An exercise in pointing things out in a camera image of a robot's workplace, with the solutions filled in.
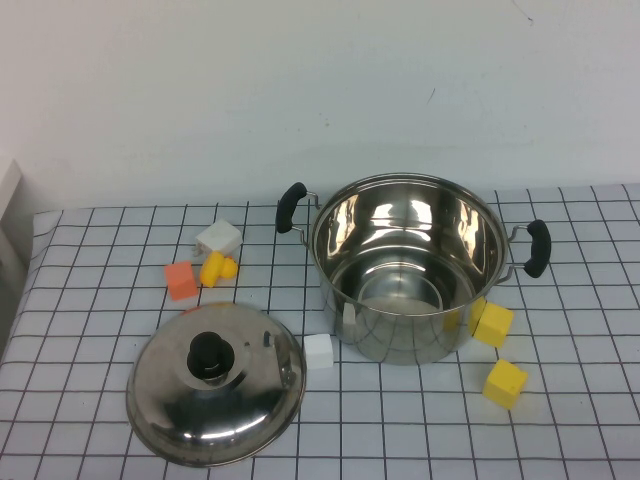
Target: black handle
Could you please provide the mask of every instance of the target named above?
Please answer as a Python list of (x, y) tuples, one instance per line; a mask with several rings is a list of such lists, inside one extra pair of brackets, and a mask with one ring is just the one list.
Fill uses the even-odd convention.
[(531, 235), (531, 258), (524, 264), (524, 271), (531, 278), (538, 278), (549, 265), (551, 235), (542, 220), (534, 220), (527, 225), (527, 232)]
[(276, 210), (276, 230), (278, 233), (287, 233), (293, 228), (293, 214), (298, 202), (306, 196), (307, 187), (302, 182), (294, 183), (289, 190), (284, 192)]
[(202, 332), (191, 340), (187, 367), (194, 377), (211, 380), (231, 370), (235, 355), (233, 347), (220, 335), (213, 332)]

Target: orange cube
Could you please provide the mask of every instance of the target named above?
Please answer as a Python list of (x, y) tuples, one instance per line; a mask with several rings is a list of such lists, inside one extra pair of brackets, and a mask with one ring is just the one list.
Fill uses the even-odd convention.
[(177, 302), (198, 294), (198, 286), (193, 276), (191, 262), (179, 262), (165, 265), (164, 276), (167, 278), (171, 300)]

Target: black lid knob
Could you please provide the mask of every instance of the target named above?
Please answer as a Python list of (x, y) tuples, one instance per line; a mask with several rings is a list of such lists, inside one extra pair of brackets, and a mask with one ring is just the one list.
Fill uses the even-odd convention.
[(187, 367), (194, 377), (212, 380), (233, 367), (233, 348), (214, 332), (203, 332), (191, 340)]

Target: pot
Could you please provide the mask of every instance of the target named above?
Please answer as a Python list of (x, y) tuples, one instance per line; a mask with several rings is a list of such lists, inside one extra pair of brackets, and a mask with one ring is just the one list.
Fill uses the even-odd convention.
[[(307, 239), (292, 219), (308, 195), (318, 213)], [(278, 204), (276, 228), (300, 232), (338, 338), (372, 360), (400, 365), (434, 362), (457, 350), (473, 335), (491, 287), (515, 268), (539, 277), (551, 256), (542, 220), (516, 226), (507, 237), (477, 195), (419, 174), (359, 180), (322, 208), (316, 194), (296, 183)], [(509, 242), (521, 228), (531, 235), (531, 258), (501, 276)]]

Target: white cube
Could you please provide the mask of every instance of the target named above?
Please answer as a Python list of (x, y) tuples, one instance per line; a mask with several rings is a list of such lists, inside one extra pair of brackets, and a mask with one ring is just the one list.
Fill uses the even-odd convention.
[(326, 333), (304, 337), (304, 356), (309, 370), (333, 367), (331, 337)]
[(242, 244), (242, 233), (226, 220), (217, 220), (196, 236), (195, 254), (220, 252), (228, 255)]

